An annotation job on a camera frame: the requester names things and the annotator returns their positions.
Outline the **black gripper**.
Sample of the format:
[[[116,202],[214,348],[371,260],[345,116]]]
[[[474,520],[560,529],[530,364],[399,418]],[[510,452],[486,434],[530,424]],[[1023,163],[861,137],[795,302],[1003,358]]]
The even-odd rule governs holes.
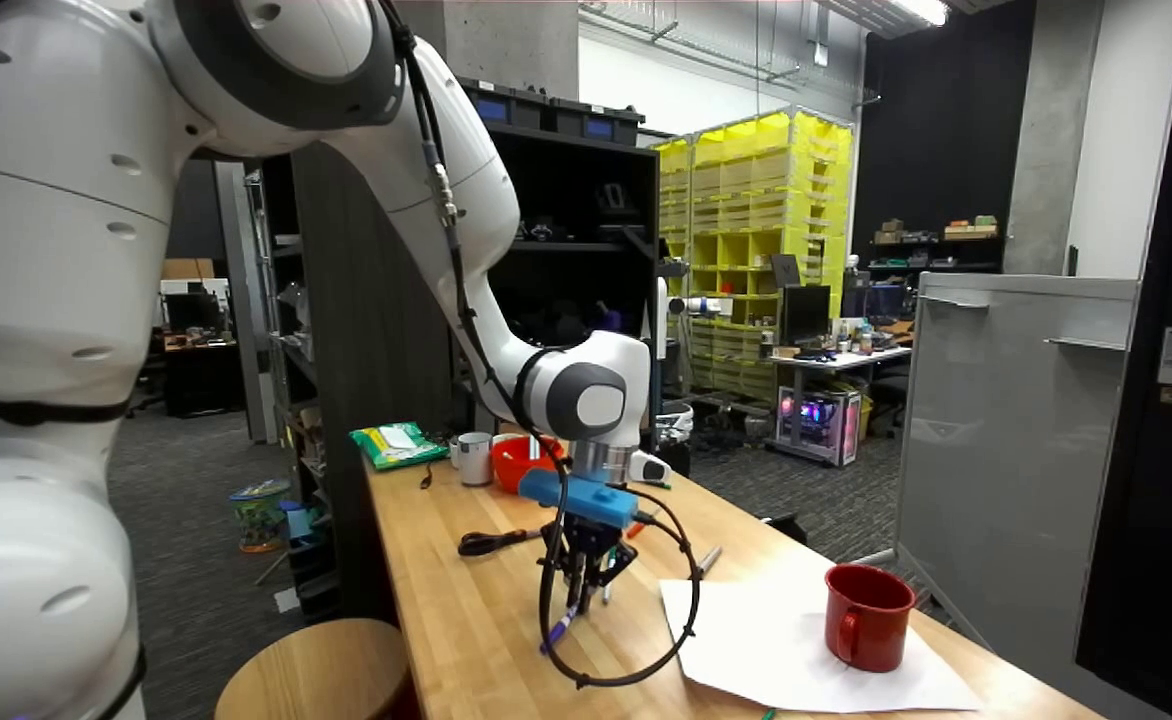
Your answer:
[[[563,570],[569,603],[588,608],[632,561],[637,549],[615,529],[569,515],[552,539],[552,563]]]

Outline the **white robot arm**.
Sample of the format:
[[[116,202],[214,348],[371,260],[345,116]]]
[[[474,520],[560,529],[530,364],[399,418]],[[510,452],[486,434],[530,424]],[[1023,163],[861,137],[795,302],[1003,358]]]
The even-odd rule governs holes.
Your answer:
[[[0,0],[0,720],[140,720],[130,539],[106,492],[197,154],[340,152],[480,368],[486,412],[627,446],[649,350],[541,348],[492,266],[519,200],[474,102],[395,0]]]

